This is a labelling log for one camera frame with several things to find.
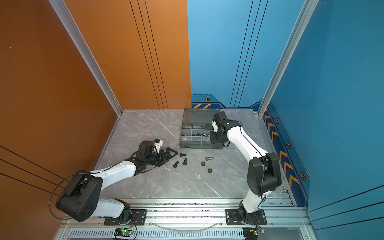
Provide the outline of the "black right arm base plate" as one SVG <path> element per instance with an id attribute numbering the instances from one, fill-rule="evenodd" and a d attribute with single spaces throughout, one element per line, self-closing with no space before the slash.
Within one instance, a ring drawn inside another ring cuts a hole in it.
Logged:
<path id="1" fill-rule="evenodd" d="M 226 223 L 229 226 L 234 225 L 267 225 L 267 217 L 263 209 L 258 209 L 254 213 L 247 213 L 242 208 L 226 209 Z"/>

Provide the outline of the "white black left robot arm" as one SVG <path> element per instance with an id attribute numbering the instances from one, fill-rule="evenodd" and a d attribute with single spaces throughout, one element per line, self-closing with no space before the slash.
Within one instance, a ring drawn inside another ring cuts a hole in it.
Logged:
<path id="1" fill-rule="evenodd" d="M 177 151 L 163 149 L 162 145 L 159 139 L 143 141 L 124 161 L 100 170 L 76 172 L 57 199 L 56 208 L 77 222 L 105 218 L 119 225 L 128 224 L 134 218 L 131 205 L 121 199 L 102 199 L 101 192 L 124 179 L 148 172 L 147 166 L 161 167 L 177 156 Z"/>

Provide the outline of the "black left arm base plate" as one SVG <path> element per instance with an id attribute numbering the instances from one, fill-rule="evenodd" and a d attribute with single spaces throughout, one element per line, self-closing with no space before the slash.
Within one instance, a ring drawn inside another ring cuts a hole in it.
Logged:
<path id="1" fill-rule="evenodd" d="M 147 217 L 146 209 L 124 210 L 118 218 L 105 218 L 105 226 L 143 226 Z"/>

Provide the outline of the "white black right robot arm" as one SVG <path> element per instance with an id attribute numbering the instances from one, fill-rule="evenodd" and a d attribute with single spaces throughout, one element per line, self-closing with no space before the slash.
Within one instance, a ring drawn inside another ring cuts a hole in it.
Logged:
<path id="1" fill-rule="evenodd" d="M 269 153 L 257 145 L 246 133 L 243 124 L 228 119 L 225 112 L 216 113 L 212 119 L 211 143 L 224 147 L 235 145 L 249 163 L 247 183 L 249 191 L 240 202 L 240 221 L 246 225 L 262 217 L 262 203 L 282 184 L 280 160 L 276 153 Z"/>

